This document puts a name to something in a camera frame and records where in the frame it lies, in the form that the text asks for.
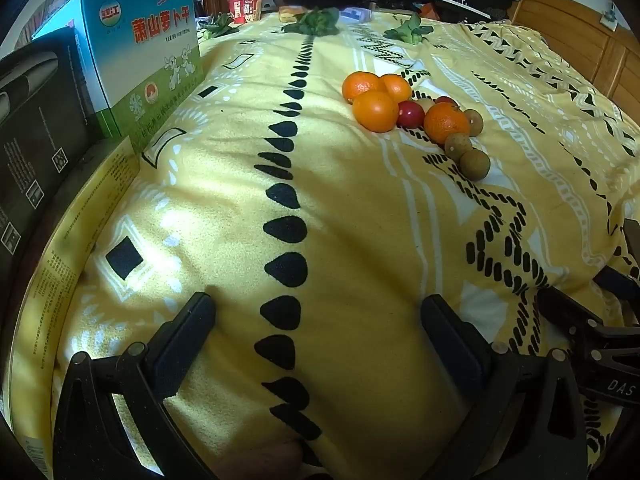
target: screw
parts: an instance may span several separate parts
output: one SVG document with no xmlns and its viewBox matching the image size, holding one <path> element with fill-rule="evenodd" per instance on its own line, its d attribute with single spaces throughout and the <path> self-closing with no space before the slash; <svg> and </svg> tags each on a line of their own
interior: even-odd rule
<svg viewBox="0 0 640 480">
<path fill-rule="evenodd" d="M 559 348 L 554 348 L 551 355 L 556 361 L 564 361 L 566 359 L 566 354 Z"/>
<path fill-rule="evenodd" d="M 84 361 L 85 358 L 86 352 L 78 352 L 71 358 L 71 362 L 75 365 L 79 365 L 82 361 Z"/>
<path fill-rule="evenodd" d="M 127 348 L 127 353 L 129 355 L 140 355 L 145 351 L 145 344 L 141 342 L 132 343 L 129 348 Z"/>
<path fill-rule="evenodd" d="M 509 347 L 502 341 L 494 341 L 491 343 L 491 350 L 497 354 L 506 354 L 509 351 Z"/>
</svg>

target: wooden headboard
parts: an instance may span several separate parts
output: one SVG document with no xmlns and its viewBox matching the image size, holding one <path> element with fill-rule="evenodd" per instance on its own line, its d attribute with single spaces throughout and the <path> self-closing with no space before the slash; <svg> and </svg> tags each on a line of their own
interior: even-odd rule
<svg viewBox="0 0 640 480">
<path fill-rule="evenodd" d="M 573 0 L 521 0 L 515 25 L 534 28 L 549 47 L 640 124 L 640 43 L 626 28 L 615 32 L 601 15 Z"/>
</svg>

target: blue and green box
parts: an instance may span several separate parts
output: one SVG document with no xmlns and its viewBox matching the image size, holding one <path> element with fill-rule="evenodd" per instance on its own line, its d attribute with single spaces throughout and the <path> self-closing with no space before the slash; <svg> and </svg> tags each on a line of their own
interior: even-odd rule
<svg viewBox="0 0 640 480">
<path fill-rule="evenodd" d="M 192 0 L 69 0 L 35 35 L 73 27 L 95 122 L 140 152 L 204 79 Z"/>
</svg>

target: orange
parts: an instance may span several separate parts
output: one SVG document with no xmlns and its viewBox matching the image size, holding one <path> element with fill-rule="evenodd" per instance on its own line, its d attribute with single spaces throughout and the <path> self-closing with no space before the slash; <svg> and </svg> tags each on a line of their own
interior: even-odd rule
<svg viewBox="0 0 640 480">
<path fill-rule="evenodd" d="M 436 144 L 444 144 L 449 134 L 471 133 L 469 119 L 452 103 L 436 103 L 424 116 L 424 131 Z"/>
<path fill-rule="evenodd" d="M 398 74 L 386 74 L 380 78 L 386 87 L 386 91 L 396 103 L 411 99 L 411 85 Z"/>
<path fill-rule="evenodd" d="M 380 90 L 369 90 L 353 100 L 353 116 L 372 132 L 383 134 L 393 130 L 399 114 L 398 103 Z"/>
<path fill-rule="evenodd" d="M 353 100 L 364 92 L 384 89 L 385 86 L 377 75 L 371 72 L 354 72 L 342 83 L 342 97 L 353 103 Z"/>
</svg>

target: yellow bedspread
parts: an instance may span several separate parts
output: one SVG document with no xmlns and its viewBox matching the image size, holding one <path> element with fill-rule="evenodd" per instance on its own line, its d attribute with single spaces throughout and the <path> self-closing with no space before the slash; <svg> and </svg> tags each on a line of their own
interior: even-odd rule
<svg viewBox="0 0 640 480">
<path fill-rule="evenodd" d="M 433 22 L 420 45 L 384 39 L 402 19 L 313 39 L 271 15 L 201 45 L 206 80 L 145 152 L 76 290 L 54 403 L 75 352 L 147 341 L 204 290 L 217 324 L 166 405 L 207 464 L 302 436 L 335 479 L 414 480 L 465 413 L 420 326 L 425 296 L 522 353 L 563 344 L 539 286 L 622 323 L 591 279 L 605 264 L 638 276 L 622 232 L 638 126 L 536 32 Z M 465 180 L 421 131 L 359 127 L 340 95 L 356 70 L 477 109 L 488 177 Z M 593 463 L 616 410 L 584 402 Z"/>
</svg>

